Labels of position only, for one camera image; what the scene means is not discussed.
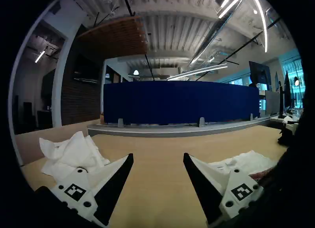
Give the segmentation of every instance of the curved light fixture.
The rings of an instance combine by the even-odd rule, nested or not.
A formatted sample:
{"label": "curved light fixture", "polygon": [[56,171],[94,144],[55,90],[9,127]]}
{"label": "curved light fixture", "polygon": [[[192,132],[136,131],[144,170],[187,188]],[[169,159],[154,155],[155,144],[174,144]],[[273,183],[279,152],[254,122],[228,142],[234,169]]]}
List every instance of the curved light fixture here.
{"label": "curved light fixture", "polygon": [[223,68],[227,68],[228,66],[225,64],[221,64],[221,65],[215,65],[215,66],[211,66],[211,67],[205,67],[205,68],[201,68],[201,69],[198,69],[198,70],[192,70],[192,71],[189,71],[189,72],[185,72],[185,73],[182,73],[182,74],[178,74],[178,75],[175,75],[175,76],[172,76],[172,77],[168,77],[166,80],[175,80],[175,79],[178,79],[178,78],[182,78],[182,77],[186,77],[186,76],[190,76],[190,75],[194,75],[194,74],[199,74],[199,73],[203,73],[203,72],[206,72],[206,71],[211,71],[211,70],[218,70],[218,69],[223,69]]}
{"label": "curved light fixture", "polygon": [[267,35],[267,26],[266,26],[265,16],[264,16],[263,9],[261,8],[259,0],[254,0],[254,2],[256,4],[256,7],[259,10],[261,19],[263,21],[263,34],[265,35],[265,52],[267,52],[267,50],[268,50],[268,35]]}
{"label": "curved light fixture", "polygon": [[[226,3],[225,8],[221,8],[221,10],[218,12],[219,19],[221,19],[239,0],[229,0]],[[265,35],[265,52],[268,50],[268,36],[267,36],[267,26],[266,26],[266,20],[263,13],[263,9],[261,8],[259,0],[254,0],[256,7],[258,7],[261,19],[263,21],[263,33]]]}

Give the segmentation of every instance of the blue fabric panel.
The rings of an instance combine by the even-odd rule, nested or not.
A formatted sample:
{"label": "blue fabric panel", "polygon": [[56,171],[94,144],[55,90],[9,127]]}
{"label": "blue fabric panel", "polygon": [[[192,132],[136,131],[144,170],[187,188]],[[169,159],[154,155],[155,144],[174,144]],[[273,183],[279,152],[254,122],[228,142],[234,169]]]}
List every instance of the blue fabric panel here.
{"label": "blue fabric panel", "polygon": [[215,82],[142,81],[104,85],[104,119],[125,124],[224,122],[259,114],[256,88]]}

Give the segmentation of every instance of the white column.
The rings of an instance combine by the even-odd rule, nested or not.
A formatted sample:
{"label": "white column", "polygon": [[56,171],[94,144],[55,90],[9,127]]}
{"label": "white column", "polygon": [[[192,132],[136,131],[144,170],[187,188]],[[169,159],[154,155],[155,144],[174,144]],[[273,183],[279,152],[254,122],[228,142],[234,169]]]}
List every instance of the white column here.
{"label": "white column", "polygon": [[44,21],[65,38],[65,43],[58,57],[52,86],[52,125],[61,127],[61,87],[68,54],[73,40],[81,26],[86,12],[73,0],[60,0],[61,9],[54,15],[48,12]]}
{"label": "white column", "polygon": [[14,85],[14,80],[15,80],[15,75],[17,73],[17,67],[19,65],[20,59],[22,57],[23,51],[26,47],[26,44],[28,42],[28,40],[30,39],[33,31],[35,30],[35,28],[37,27],[37,25],[39,24],[39,22],[43,19],[43,17],[47,14],[47,12],[55,5],[55,3],[59,1],[59,0],[54,0],[41,14],[40,16],[36,19],[36,21],[34,22],[34,24],[31,26],[30,30],[28,31],[27,35],[25,36],[23,43],[19,49],[19,52],[17,54],[17,57],[15,58],[14,64],[13,64],[13,68],[12,68],[12,73],[11,73],[11,79],[10,79],[10,83],[9,83],[9,96],[8,96],[8,120],[9,120],[9,129],[10,129],[10,136],[11,136],[11,140],[12,140],[12,144],[14,147],[14,151],[17,155],[17,159],[20,165],[23,165],[23,161],[22,158],[20,156],[20,153],[18,151],[17,148],[17,143],[15,140],[15,134],[14,134],[14,128],[13,128],[13,121],[12,121],[12,97],[13,97],[13,85]]}

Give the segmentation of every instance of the table surface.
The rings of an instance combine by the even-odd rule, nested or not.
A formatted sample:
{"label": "table surface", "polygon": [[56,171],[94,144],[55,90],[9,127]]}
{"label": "table surface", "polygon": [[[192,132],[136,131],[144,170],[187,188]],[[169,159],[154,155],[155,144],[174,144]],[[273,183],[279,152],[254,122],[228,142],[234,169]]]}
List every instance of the table surface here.
{"label": "table surface", "polygon": [[[115,161],[133,153],[134,164],[109,224],[115,227],[204,227],[206,217],[183,165],[188,152],[205,162],[221,161],[254,150],[272,160],[286,151],[277,139],[280,130],[253,126],[243,130],[183,138],[138,138],[96,135],[101,154]],[[22,167],[36,190],[56,183],[40,172],[46,158]]]}

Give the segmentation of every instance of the white cloth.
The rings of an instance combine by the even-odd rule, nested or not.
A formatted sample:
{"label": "white cloth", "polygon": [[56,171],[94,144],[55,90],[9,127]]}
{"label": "white cloth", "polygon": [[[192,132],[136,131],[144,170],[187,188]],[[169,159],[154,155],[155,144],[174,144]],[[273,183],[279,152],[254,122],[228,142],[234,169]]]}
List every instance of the white cloth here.
{"label": "white cloth", "polygon": [[249,175],[270,169],[276,164],[276,162],[253,150],[223,161],[209,163],[223,174],[229,174],[230,170],[237,168]]}
{"label": "white cloth", "polygon": [[64,179],[77,167],[92,172],[110,163],[102,157],[92,138],[84,137],[82,131],[59,143],[39,138],[39,145],[48,158],[41,172],[53,176],[55,181]]}

